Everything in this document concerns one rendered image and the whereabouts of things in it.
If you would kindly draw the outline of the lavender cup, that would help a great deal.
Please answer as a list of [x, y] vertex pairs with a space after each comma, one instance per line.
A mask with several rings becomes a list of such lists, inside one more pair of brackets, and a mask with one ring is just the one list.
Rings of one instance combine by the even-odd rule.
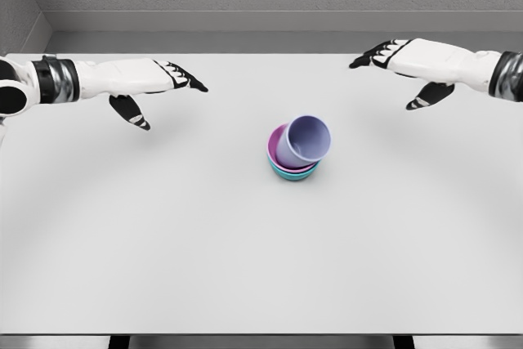
[[323, 120], [302, 115], [284, 127], [276, 142], [275, 158], [285, 168], [302, 168], [323, 159], [331, 141], [329, 128]]

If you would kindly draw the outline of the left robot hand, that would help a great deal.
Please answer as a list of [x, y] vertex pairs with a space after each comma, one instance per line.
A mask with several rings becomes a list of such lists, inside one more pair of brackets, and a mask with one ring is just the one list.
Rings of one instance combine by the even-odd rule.
[[149, 131], [134, 96], [158, 94], [183, 87], [208, 92], [208, 88], [194, 75], [166, 60], [150, 58], [114, 60], [100, 63], [97, 68], [110, 94], [109, 103], [126, 122]]

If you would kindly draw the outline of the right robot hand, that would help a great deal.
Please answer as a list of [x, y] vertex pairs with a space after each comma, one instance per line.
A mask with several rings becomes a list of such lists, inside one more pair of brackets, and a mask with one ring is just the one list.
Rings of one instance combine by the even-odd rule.
[[392, 39], [365, 51], [349, 67], [378, 67], [427, 84], [405, 108], [417, 110], [438, 103], [454, 92], [463, 64], [472, 51], [422, 38]]

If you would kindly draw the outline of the teal bowl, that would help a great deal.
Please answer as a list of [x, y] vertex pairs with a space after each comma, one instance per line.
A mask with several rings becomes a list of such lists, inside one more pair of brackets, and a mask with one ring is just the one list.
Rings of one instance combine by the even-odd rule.
[[319, 162], [313, 163], [312, 165], [306, 166], [304, 168], [299, 169], [288, 169], [281, 167], [277, 164], [276, 161], [272, 159], [271, 156], [267, 156], [268, 161], [270, 163], [271, 168], [273, 171], [284, 180], [288, 181], [300, 181], [307, 177], [309, 177], [318, 167]]

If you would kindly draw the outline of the pink bowl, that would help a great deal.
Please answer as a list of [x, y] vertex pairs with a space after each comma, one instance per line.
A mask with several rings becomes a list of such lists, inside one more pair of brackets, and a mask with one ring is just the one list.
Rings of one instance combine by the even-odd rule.
[[271, 133], [271, 135], [269, 137], [269, 140], [267, 142], [267, 155], [268, 155], [268, 159], [269, 159], [270, 163], [276, 169], [279, 169], [280, 171], [283, 171], [283, 172], [292, 173], [292, 174], [298, 174], [298, 173], [302, 173], [302, 172], [311, 170], [318, 164], [318, 162], [312, 163], [305, 167], [300, 167], [300, 168], [287, 168], [278, 162], [278, 160], [276, 158], [276, 148], [279, 143], [279, 139], [284, 134], [284, 129], [286, 127], [287, 127], [286, 123], [281, 124]]

